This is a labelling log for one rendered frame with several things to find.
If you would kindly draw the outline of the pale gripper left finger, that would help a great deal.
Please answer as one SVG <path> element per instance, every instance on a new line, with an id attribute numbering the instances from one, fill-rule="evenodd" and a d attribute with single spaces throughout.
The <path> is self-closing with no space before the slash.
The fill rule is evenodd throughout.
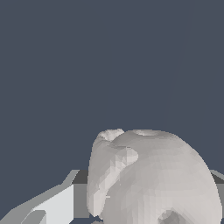
<path id="1" fill-rule="evenodd" d="M 62 184 L 11 209 L 0 224 L 69 224 L 88 218 L 87 170 L 71 170 Z"/>

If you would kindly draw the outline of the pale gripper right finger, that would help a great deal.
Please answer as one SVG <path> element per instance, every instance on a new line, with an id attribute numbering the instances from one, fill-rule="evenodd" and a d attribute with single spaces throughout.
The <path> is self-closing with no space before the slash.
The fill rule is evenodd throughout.
<path id="1" fill-rule="evenodd" d="M 221 174 L 216 170 L 211 170 L 210 172 L 211 172 L 214 182 L 218 188 L 220 202 L 222 205 L 224 205 L 224 174 Z"/>

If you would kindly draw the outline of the white rounded lumpy object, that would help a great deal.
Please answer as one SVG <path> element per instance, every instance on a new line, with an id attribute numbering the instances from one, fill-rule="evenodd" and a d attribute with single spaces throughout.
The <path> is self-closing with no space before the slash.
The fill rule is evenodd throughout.
<path id="1" fill-rule="evenodd" d="M 87 208 L 104 224 L 221 224 L 222 205 L 206 163 L 178 136 L 107 129 L 94 140 Z"/>

